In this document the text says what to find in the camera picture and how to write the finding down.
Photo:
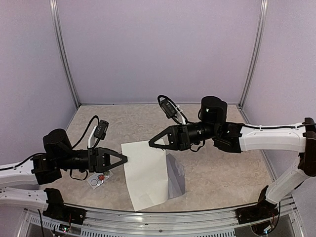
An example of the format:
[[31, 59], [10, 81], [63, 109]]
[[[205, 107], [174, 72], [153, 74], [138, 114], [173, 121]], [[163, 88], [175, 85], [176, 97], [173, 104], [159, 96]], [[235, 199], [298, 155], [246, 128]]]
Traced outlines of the grey envelope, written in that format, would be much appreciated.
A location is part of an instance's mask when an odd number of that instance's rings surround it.
[[180, 197], [186, 193], [184, 166], [172, 154], [166, 155], [168, 174], [168, 199]]

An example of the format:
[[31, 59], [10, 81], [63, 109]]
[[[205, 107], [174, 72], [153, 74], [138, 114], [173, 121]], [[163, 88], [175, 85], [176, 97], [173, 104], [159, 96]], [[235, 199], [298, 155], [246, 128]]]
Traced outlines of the beige letter paper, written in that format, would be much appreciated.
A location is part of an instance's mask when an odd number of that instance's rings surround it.
[[121, 144], [127, 189], [134, 211], [144, 210], [168, 199], [166, 151], [152, 148], [148, 141]]

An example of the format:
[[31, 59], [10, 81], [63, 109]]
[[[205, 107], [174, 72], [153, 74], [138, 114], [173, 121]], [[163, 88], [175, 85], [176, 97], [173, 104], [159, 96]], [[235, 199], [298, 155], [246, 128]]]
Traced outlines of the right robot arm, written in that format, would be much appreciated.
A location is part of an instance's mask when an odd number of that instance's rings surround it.
[[227, 153], [252, 150], [298, 153], [298, 161], [261, 191], [252, 209], [257, 219], [265, 218], [284, 196], [316, 175], [316, 124], [312, 118], [274, 126], [227, 122], [228, 104], [218, 97], [205, 96], [198, 112], [199, 122], [191, 122], [169, 97], [159, 95], [158, 104], [176, 124], [153, 137], [149, 141], [152, 148], [185, 151], [191, 150], [193, 145], [201, 148], [211, 139], [214, 147]]

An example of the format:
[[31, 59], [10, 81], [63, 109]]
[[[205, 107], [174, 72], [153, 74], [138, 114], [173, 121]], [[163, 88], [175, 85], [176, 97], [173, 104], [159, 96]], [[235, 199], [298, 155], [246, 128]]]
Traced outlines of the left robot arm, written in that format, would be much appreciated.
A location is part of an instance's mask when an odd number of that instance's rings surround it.
[[62, 178], [62, 170], [103, 173], [127, 163], [128, 158], [107, 148], [89, 146], [75, 150], [67, 133], [55, 129], [43, 138], [45, 152], [36, 153], [20, 163], [0, 167], [0, 203], [48, 211], [63, 220], [69, 215], [58, 189], [25, 190], [19, 185], [44, 185]]

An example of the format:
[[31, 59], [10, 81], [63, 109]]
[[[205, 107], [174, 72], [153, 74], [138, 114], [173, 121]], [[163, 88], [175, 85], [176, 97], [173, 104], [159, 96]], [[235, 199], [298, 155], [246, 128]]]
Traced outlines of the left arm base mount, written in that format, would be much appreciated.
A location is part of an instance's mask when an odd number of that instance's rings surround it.
[[83, 224], [86, 217], [85, 209], [65, 205], [58, 189], [46, 188], [44, 192], [47, 195], [46, 203], [48, 204], [46, 210], [42, 212], [44, 216], [69, 224]]

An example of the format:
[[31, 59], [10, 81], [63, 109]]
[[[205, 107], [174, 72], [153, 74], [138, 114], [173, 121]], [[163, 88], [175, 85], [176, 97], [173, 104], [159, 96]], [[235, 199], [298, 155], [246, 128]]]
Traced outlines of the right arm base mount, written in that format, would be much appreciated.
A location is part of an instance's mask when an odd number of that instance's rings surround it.
[[273, 215], [279, 215], [277, 204], [273, 204], [267, 201], [266, 192], [268, 186], [266, 186], [259, 195], [259, 199], [255, 205], [248, 207], [238, 208], [236, 210], [236, 216], [239, 224], [245, 224], [250, 222], [256, 222], [259, 220], [267, 219]]

